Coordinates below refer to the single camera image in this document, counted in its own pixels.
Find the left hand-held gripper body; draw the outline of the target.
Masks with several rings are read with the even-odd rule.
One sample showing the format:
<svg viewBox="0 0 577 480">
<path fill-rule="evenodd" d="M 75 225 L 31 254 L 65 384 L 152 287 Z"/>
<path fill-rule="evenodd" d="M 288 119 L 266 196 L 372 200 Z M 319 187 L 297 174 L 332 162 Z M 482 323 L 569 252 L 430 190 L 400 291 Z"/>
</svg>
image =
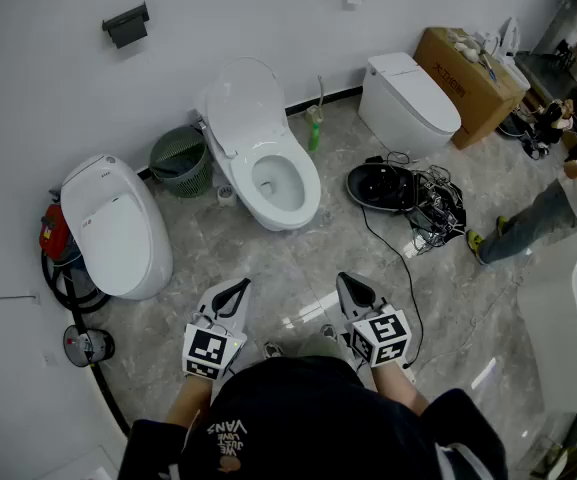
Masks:
<svg viewBox="0 0 577 480">
<path fill-rule="evenodd" d="M 244 322 L 241 317 L 195 312 L 185 327 L 183 372 L 211 381 L 221 379 L 246 344 Z"/>
</svg>

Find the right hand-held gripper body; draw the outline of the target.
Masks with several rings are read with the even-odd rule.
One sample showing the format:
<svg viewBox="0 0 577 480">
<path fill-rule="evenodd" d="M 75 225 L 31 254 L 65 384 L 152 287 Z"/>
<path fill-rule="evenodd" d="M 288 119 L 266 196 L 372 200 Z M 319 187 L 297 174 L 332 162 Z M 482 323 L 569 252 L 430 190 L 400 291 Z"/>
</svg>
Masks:
<svg viewBox="0 0 577 480">
<path fill-rule="evenodd" d="M 411 330 L 402 310 L 386 304 L 345 324 L 348 344 L 371 368 L 390 362 L 403 365 Z"/>
</svg>

